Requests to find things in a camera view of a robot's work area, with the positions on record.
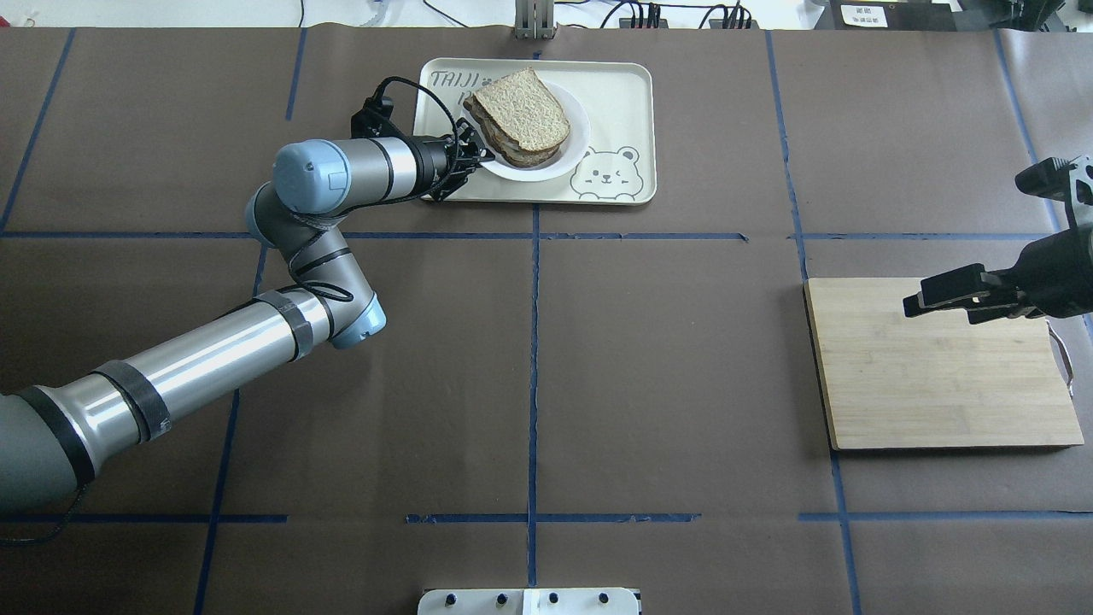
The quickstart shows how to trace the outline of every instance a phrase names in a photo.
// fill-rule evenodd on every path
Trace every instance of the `white tray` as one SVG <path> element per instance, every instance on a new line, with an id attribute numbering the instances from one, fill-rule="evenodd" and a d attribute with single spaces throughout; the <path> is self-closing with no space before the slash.
<path id="1" fill-rule="evenodd" d="M 489 81 L 529 66 L 542 79 L 565 87 L 580 100 L 592 127 L 589 154 L 572 173 L 546 181 L 512 181 L 480 168 L 447 200 L 648 202 L 657 191 L 657 156 L 653 76 L 645 67 L 628 62 L 436 58 L 422 67 L 421 84 L 459 117 L 463 98 Z M 422 93 L 418 94 L 413 131 L 414 134 L 451 132 L 444 111 Z M 623 188 L 618 184 L 596 181 L 603 173 L 615 172 L 628 177 L 621 193 Z"/>

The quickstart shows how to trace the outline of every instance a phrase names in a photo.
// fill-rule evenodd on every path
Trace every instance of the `wooden cutting board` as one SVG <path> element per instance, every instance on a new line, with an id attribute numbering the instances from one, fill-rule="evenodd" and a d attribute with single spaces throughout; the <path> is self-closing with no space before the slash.
<path id="1" fill-rule="evenodd" d="M 1065 447 L 1081 428 L 1047 323 L 903 316 L 918 277 L 814 277 L 809 318 L 832 447 Z"/>

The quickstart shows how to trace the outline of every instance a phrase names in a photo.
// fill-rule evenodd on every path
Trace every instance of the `white floor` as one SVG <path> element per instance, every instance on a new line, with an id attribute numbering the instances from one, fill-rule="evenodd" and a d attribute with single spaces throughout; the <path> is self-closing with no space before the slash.
<path id="1" fill-rule="evenodd" d="M 512 25 L 514 0 L 431 0 L 468 25 Z M 673 4 L 709 4 L 709 0 L 666 0 Z M 956 0 L 933 0 L 951 3 Z M 455 25 L 427 8 L 422 0 L 386 0 L 380 14 L 377 0 L 304 0 L 304 25 L 324 22 L 362 25 L 377 16 L 375 25 Z M 559 23 L 598 27 L 614 0 L 589 0 L 585 4 L 557 5 Z M 1070 0 L 1060 11 L 1063 21 L 1082 32 L 1093 32 L 1093 15 L 1078 12 Z M 812 0 L 751 0 L 747 5 L 764 28 L 811 29 L 821 8 Z M 672 27 L 695 27 L 701 9 L 666 8 L 661 15 Z M 623 8 L 615 15 L 628 15 Z M 0 15 L 15 26 L 114 26 L 114 27 L 295 27 L 299 23 L 299 0 L 0 0 Z"/>

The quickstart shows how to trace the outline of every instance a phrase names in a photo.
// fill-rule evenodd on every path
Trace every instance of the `silver robotic arm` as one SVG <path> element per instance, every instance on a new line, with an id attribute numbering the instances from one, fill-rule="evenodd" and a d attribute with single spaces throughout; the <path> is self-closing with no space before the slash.
<path id="1" fill-rule="evenodd" d="M 383 95 L 392 81 L 404 80 L 385 80 L 353 116 L 353 139 L 282 147 L 273 180 L 247 203 L 250 234 L 281 251 L 294 285 L 259 294 L 202 328 L 63 387 L 0 395 L 0 513 L 82 488 L 111 456 L 163 436 L 318 344 L 349 348 L 384 328 L 379 299 L 338 223 L 360 206 L 425 194 L 440 200 L 492 158 L 463 120 L 453 121 L 445 137 L 402 134 Z"/>

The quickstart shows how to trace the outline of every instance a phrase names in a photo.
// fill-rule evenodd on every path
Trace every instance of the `brown table surface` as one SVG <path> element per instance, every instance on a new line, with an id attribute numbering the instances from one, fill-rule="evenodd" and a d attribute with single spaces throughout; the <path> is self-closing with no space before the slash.
<path id="1" fill-rule="evenodd" d="M 0 389 L 275 287 L 243 204 L 384 76 L 534 55 L 649 69 L 654 200 L 354 214 L 383 334 L 108 462 L 61 537 L 0 551 L 0 611 L 413 613 L 528 584 L 639 588 L 646 613 L 1093 608 L 1093 447 L 832 454 L 801 292 L 1006 267 L 1053 232 L 1012 176 L 1093 153 L 1093 35 L 2 29 Z M 1089 438 L 1093 347 L 1057 329 Z"/>

